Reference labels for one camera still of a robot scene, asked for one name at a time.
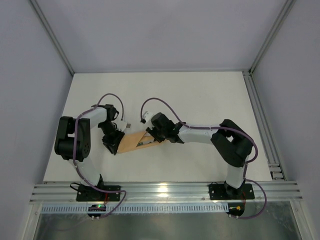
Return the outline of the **beige cloth napkin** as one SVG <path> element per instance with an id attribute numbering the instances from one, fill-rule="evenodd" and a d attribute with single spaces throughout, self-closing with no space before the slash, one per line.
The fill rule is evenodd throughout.
<path id="1" fill-rule="evenodd" d="M 151 144 L 137 147 L 137 144 L 139 142 L 152 141 L 152 140 L 154 140 L 154 142 Z M 125 134 L 122 140 L 120 141 L 120 144 L 117 149 L 117 153 L 118 154 L 128 153 L 135 150 L 158 146 L 163 143 L 164 141 L 158 142 L 153 136 L 151 136 L 146 131 L 139 131 L 136 133 Z"/>

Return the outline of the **green handled knife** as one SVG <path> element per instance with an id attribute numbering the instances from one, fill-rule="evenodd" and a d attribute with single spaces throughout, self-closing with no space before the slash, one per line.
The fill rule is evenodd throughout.
<path id="1" fill-rule="evenodd" d="M 154 140 L 141 141 L 136 145 L 136 147 L 146 146 L 146 145 L 152 144 L 153 142 Z"/>

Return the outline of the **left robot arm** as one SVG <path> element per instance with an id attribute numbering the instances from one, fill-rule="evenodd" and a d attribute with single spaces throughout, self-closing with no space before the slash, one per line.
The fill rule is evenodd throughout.
<path id="1" fill-rule="evenodd" d="M 59 119 L 54 143 L 54 152 L 69 161 L 78 176 L 81 186 L 96 192 L 108 193 L 102 175 L 90 158 L 91 130 L 102 130 L 102 144 L 113 155 L 118 151 L 124 130 L 116 123 L 119 111 L 112 105 L 93 105 L 77 118 L 62 116 Z"/>

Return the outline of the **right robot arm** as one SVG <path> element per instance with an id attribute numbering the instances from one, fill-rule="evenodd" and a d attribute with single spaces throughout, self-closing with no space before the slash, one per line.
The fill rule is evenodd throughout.
<path id="1" fill-rule="evenodd" d="M 252 150 L 254 158 L 258 156 L 258 147 L 254 140 L 247 135 L 232 120 L 225 119 L 218 126 L 190 126 L 185 122 L 174 123 L 161 112 L 153 114 L 146 111 L 142 114 L 141 122 L 148 124 L 146 132 L 157 142 L 171 143 L 200 143 L 213 145 L 222 159 L 227 163 L 227 177 L 224 189 L 230 199 L 243 195 L 248 160 Z"/>

